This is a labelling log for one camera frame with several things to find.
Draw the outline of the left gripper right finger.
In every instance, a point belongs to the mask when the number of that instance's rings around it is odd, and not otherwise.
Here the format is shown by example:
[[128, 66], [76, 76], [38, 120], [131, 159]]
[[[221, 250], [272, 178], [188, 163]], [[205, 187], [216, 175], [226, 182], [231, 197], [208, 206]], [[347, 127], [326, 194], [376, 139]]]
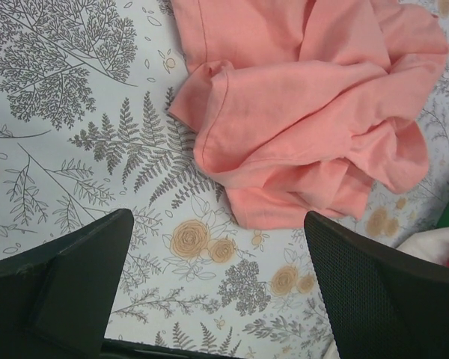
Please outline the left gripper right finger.
[[340, 358], [449, 358], [449, 268], [309, 212], [305, 236]]

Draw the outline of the salmon pink t shirt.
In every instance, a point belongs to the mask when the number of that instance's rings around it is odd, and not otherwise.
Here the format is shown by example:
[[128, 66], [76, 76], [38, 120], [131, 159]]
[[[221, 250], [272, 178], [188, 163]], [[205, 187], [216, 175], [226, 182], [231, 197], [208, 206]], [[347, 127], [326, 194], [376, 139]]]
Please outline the salmon pink t shirt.
[[430, 160], [416, 122], [445, 69], [436, 15], [398, 1], [174, 1], [189, 77], [169, 109], [241, 227], [361, 218]]

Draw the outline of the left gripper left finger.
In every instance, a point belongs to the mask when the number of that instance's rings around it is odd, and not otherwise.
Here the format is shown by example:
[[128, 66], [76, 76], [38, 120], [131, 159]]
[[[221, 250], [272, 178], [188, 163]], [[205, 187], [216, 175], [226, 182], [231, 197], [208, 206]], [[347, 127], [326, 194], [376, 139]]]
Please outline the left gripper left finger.
[[133, 225], [118, 209], [0, 260], [0, 358], [98, 358]]

